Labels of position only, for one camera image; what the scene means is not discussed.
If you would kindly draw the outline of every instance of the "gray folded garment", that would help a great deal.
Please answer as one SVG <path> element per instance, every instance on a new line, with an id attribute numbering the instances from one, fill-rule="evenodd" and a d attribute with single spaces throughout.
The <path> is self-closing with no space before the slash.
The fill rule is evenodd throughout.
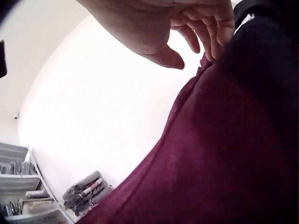
<path id="1" fill-rule="evenodd" d="M 100 174 L 99 171 L 95 171 L 92 174 L 88 175 L 86 178 L 83 180 L 77 182 L 76 184 L 72 185 L 67 189 L 67 191 L 63 194 L 63 200 L 66 201 L 68 200 L 72 194 L 79 193 L 80 191 L 84 190 L 87 188 L 87 185 L 96 179 L 101 178 L 102 175 Z"/>
<path id="2" fill-rule="evenodd" d="M 87 185 L 93 181 L 95 181 L 96 179 L 101 178 L 101 174 L 99 171 L 95 171 L 92 174 L 88 175 L 86 178 L 84 178 L 83 180 L 77 182 L 74 186 L 74 191 L 75 192 L 80 192 L 81 190 L 84 190 Z"/>
<path id="3" fill-rule="evenodd" d="M 100 200 L 102 200 L 105 196 L 107 196 L 111 191 L 113 191 L 113 188 L 111 185 L 107 186 L 102 190 L 99 195 L 95 196 L 91 199 L 91 202 L 93 204 L 97 204 Z"/>
<path id="4" fill-rule="evenodd" d="M 50 197 L 50 195 L 45 189 L 43 189 L 40 191 L 27 191 L 26 197 L 27 198 L 47 198 Z"/>

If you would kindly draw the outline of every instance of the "finger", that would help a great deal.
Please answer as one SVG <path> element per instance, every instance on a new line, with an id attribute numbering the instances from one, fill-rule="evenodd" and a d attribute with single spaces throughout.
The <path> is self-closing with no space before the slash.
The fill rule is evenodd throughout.
<path id="1" fill-rule="evenodd" d="M 211 53 L 211 40 L 206 25 L 202 21 L 190 20 L 187 25 L 198 35 L 205 49 L 205 55 L 209 61 L 214 61 Z"/>
<path id="2" fill-rule="evenodd" d="M 188 18 L 183 15 L 182 13 L 178 12 L 175 14 L 174 17 L 170 19 L 170 26 L 171 27 L 178 27 L 186 24 L 188 22 Z"/>
<path id="3" fill-rule="evenodd" d="M 214 16 L 217 23 L 217 39 L 223 46 L 234 34 L 234 12 L 231 1 L 222 1 L 217 5 L 195 5 L 193 7 L 204 16 Z"/>
<path id="4" fill-rule="evenodd" d="M 183 69 L 185 63 L 182 57 L 168 45 L 163 46 L 157 53 L 141 55 L 150 61 L 166 68 Z"/>
<path id="5" fill-rule="evenodd" d="M 186 42 L 194 53 L 200 52 L 197 35 L 187 24 L 178 27 L 172 27 L 171 29 L 177 30 L 185 38 Z"/>
<path id="6" fill-rule="evenodd" d="M 222 47 L 218 42 L 218 25 L 213 16 L 207 16 L 202 19 L 202 22 L 206 25 L 211 42 L 211 54 L 214 59 L 218 59 L 221 52 Z"/>
<path id="7" fill-rule="evenodd" d="M 201 20 L 201 18 L 203 17 L 203 15 L 199 11 L 195 10 L 192 7 L 183 10 L 182 14 L 184 14 L 190 20 Z"/>
<path id="8" fill-rule="evenodd" d="M 223 46 L 231 40 L 235 31 L 234 12 L 231 1 L 224 4 L 214 17 L 218 25 L 217 39 Z"/>

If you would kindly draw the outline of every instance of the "shelf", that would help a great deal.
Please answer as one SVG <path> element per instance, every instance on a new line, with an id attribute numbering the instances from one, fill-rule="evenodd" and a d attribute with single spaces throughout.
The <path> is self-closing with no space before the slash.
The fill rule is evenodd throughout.
<path id="1" fill-rule="evenodd" d="M 24 161 L 27 152 L 27 147 L 0 142 L 0 162 L 10 163 L 11 161 Z"/>
<path id="2" fill-rule="evenodd" d="M 8 216 L 5 217 L 5 220 L 10 222 L 10 223 L 43 223 L 46 218 L 53 218 L 54 219 L 59 218 L 57 221 L 65 221 L 65 218 L 62 220 L 62 214 L 61 211 L 58 209 L 50 209 L 48 211 L 42 212 L 42 213 L 37 213 L 37 214 L 26 214 L 26 215 L 15 215 L 15 216 Z"/>
<path id="3" fill-rule="evenodd" d="M 55 201 L 54 198 L 47 197 L 47 198 L 23 198 L 22 202 L 29 202 L 29 201 Z"/>
<path id="4" fill-rule="evenodd" d="M 0 174 L 0 194 L 34 191 L 39 181 L 38 175 Z"/>

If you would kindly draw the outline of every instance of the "hand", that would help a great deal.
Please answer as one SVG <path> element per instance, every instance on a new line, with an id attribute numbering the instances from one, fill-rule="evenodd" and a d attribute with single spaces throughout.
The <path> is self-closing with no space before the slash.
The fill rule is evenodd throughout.
<path id="1" fill-rule="evenodd" d="M 118 41 L 135 53 L 168 68 L 184 68 L 181 56 L 167 45 L 177 30 L 195 53 L 219 58 L 234 33 L 230 0 L 78 0 Z"/>

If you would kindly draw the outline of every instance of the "black object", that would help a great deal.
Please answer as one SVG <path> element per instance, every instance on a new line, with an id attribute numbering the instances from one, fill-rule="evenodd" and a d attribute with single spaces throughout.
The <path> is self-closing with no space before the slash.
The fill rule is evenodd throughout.
<path id="1" fill-rule="evenodd" d="M 0 41 L 0 78 L 7 74 L 4 41 Z"/>

